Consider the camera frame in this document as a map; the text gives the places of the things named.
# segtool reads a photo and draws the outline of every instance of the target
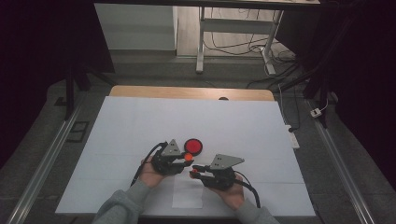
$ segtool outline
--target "gray sleeve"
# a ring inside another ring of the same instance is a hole
[[[243,224],[279,224],[266,207],[257,208],[249,200],[245,200],[235,214]]]
[[[127,191],[117,190],[100,207],[93,223],[137,223],[149,192],[150,188],[140,180]]]

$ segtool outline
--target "wooden edge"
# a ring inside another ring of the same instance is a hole
[[[115,86],[109,96],[171,99],[213,99],[225,97],[236,101],[274,101],[268,90],[239,90],[188,87]]]

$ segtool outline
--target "red circular disc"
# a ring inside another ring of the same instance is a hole
[[[202,142],[198,139],[192,138],[184,144],[184,150],[190,152],[192,156],[197,156],[202,152]]]

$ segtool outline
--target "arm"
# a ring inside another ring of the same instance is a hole
[[[93,223],[137,223],[150,190],[165,176],[156,173],[148,160],[139,179],[127,190],[117,190],[99,209]]]
[[[237,175],[236,179],[242,181],[240,175]],[[241,185],[234,184],[230,189],[225,191],[218,189],[211,190],[217,193],[225,204],[235,211],[236,216],[242,223],[279,224],[266,207],[257,208],[249,200],[245,200],[243,187]]]

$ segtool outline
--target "hand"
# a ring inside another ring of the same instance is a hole
[[[236,179],[242,181],[242,177],[240,175],[236,175]],[[236,211],[245,201],[242,185],[233,184],[230,189],[225,191],[219,189],[209,189],[217,193],[225,202],[225,204],[227,204],[234,211]]]
[[[151,158],[148,158],[148,161],[146,164],[143,166],[142,172],[140,173],[139,180],[145,183],[149,188],[155,188],[157,187],[161,181],[165,178],[164,175],[158,174],[155,170],[154,167],[152,167],[151,164]]]

